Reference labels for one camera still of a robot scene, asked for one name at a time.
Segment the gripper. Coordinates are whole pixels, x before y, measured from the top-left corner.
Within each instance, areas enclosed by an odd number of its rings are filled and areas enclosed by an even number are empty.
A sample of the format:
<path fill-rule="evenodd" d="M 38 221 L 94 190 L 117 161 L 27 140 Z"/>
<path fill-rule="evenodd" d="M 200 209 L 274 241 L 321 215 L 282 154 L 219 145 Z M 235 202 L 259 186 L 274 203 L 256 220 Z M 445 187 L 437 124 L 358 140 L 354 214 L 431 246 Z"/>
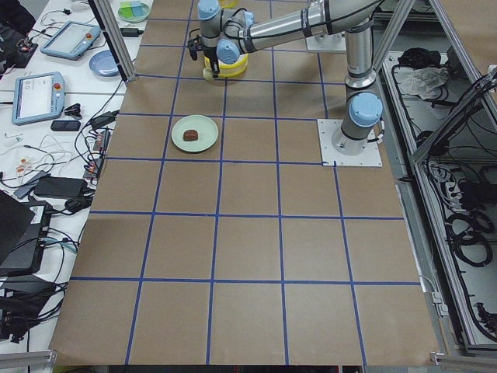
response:
<path fill-rule="evenodd" d="M 218 59 L 217 59 L 217 48 L 203 46 L 203 53 L 204 53 L 204 56 L 206 58 L 210 59 L 210 68 L 212 71 L 212 75 L 213 76 L 219 75 L 220 69 L 219 69 L 219 64 L 218 64 Z"/>

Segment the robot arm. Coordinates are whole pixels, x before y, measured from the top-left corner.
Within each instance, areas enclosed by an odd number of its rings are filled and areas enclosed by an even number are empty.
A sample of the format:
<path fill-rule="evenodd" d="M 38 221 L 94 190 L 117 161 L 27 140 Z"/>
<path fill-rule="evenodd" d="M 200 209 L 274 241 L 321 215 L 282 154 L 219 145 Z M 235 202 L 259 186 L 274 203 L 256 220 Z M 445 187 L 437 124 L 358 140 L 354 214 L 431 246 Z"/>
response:
<path fill-rule="evenodd" d="M 344 155 L 358 155 L 383 112 L 373 93 L 377 73 L 373 64 L 373 13 L 377 1 L 314 1 L 286 15 L 256 23 L 245 8 L 223 9 L 217 1 L 199 1 L 200 33 L 189 40 L 190 57 L 203 53 L 209 59 L 213 77 L 219 64 L 234 64 L 243 54 L 321 35 L 344 33 L 346 43 L 346 117 L 332 135 L 332 146 Z"/>

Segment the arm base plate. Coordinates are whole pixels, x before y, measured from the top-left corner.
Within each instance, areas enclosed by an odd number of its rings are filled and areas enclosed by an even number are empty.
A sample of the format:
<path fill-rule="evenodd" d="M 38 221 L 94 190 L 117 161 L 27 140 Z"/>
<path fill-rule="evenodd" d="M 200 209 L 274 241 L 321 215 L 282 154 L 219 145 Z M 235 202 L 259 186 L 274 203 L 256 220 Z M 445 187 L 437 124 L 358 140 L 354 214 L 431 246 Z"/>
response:
<path fill-rule="evenodd" d="M 344 33 L 315 35 L 306 39 L 306 47 L 313 53 L 345 54 L 346 38 Z"/>
<path fill-rule="evenodd" d="M 342 132 L 342 120 L 317 119 L 318 138 L 323 166 L 373 167 L 383 166 L 379 146 L 371 129 L 367 138 L 352 140 Z"/>

